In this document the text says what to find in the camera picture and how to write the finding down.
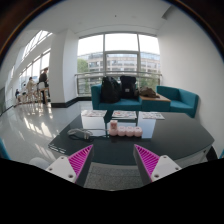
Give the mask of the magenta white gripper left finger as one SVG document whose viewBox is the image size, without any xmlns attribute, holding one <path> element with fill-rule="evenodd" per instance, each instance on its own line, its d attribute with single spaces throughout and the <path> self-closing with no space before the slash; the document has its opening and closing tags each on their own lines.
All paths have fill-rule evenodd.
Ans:
<svg viewBox="0 0 224 224">
<path fill-rule="evenodd" d="M 60 156 L 46 170 L 72 183 L 84 183 L 94 155 L 94 147 L 89 145 L 74 154 Z"/>
</svg>

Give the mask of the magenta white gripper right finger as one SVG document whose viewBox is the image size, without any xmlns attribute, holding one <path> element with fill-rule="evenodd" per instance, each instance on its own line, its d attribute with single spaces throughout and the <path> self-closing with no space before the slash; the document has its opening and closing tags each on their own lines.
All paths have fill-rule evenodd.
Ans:
<svg viewBox="0 0 224 224">
<path fill-rule="evenodd" d="M 181 167 L 169 156 L 158 156 L 137 144 L 134 145 L 133 155 L 144 185 L 181 170 Z"/>
</svg>

